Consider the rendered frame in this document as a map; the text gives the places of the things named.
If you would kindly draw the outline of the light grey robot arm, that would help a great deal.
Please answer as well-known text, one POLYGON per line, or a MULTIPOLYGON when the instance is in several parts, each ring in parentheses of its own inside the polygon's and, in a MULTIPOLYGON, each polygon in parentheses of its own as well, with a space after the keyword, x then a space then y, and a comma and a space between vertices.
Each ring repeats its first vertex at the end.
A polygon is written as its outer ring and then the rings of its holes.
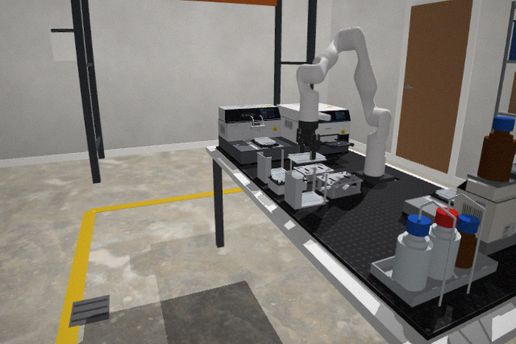
POLYGON ((376 108, 374 95, 377 91, 377 79, 368 54, 368 47, 363 30, 352 27, 339 31, 327 48, 313 60, 313 64, 298 67, 296 78, 300 93, 299 119, 304 122, 318 120, 330 121, 331 116, 318 112, 319 94, 311 89, 310 84, 324 81, 326 74, 338 60, 338 51, 356 50, 358 63, 354 81, 364 109, 366 122, 377 127, 377 132, 368 135, 364 174, 382 176, 385 173, 385 149, 391 123, 389 110, 376 108), (319 62, 320 61, 320 62, 319 62), (319 115, 318 115, 319 114, 319 115))

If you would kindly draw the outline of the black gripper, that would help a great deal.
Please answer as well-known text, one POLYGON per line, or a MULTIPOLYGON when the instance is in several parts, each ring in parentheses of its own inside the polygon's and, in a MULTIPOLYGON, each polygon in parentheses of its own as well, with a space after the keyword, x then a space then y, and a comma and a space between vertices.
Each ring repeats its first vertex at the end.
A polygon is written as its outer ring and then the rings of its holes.
POLYGON ((304 122, 298 120, 298 127, 296 142, 299 145, 299 153, 305 153, 304 144, 307 143, 310 147, 310 160, 315 160, 316 151, 320 150, 320 135, 315 134, 315 130, 318 129, 318 121, 304 122))

